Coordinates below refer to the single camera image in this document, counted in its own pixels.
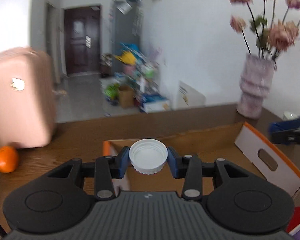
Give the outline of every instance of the tiled floor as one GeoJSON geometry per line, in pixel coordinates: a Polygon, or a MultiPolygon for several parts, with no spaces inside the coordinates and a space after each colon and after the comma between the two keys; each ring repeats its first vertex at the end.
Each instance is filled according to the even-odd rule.
{"type": "Polygon", "coordinates": [[[136,107],[111,106],[104,99],[97,74],[65,78],[57,89],[67,92],[67,95],[57,96],[58,123],[139,113],[136,107]]]}

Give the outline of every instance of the orange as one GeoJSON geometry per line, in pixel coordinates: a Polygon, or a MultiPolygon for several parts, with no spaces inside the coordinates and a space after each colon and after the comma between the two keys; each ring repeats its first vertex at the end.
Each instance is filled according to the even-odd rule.
{"type": "Polygon", "coordinates": [[[15,148],[4,146],[0,148],[0,172],[10,173],[16,170],[19,164],[19,154],[15,148]]]}

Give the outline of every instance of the pink suitcase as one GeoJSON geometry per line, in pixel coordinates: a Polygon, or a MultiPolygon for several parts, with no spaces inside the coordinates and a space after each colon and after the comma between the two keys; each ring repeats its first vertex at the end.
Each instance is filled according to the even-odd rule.
{"type": "Polygon", "coordinates": [[[51,58],[31,48],[0,53],[0,144],[45,146],[55,118],[51,58]]]}

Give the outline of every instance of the pink vase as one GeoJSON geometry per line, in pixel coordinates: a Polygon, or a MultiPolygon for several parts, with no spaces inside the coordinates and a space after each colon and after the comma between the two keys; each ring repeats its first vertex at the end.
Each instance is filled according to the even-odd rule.
{"type": "Polygon", "coordinates": [[[244,117],[258,119],[263,100],[268,96],[274,74],[274,61],[247,54],[241,74],[241,99],[237,111],[244,117]]]}

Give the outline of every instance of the wooden table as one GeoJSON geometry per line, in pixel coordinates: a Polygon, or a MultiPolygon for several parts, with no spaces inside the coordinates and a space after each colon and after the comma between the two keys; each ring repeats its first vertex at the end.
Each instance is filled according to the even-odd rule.
{"type": "MultiPolygon", "coordinates": [[[[235,105],[225,105],[59,124],[48,146],[21,150],[19,168],[11,174],[0,173],[0,224],[10,231],[2,204],[11,191],[74,157],[82,158],[84,162],[93,161],[102,155],[104,140],[155,138],[241,121],[248,121],[266,135],[269,123],[280,121],[280,118],[263,110],[258,121],[247,120],[236,112],[235,105]]],[[[279,147],[300,169],[300,146],[279,147]]],[[[86,180],[84,189],[93,194],[92,179],[86,180]]],[[[295,203],[300,205],[300,193],[295,203]]]]}

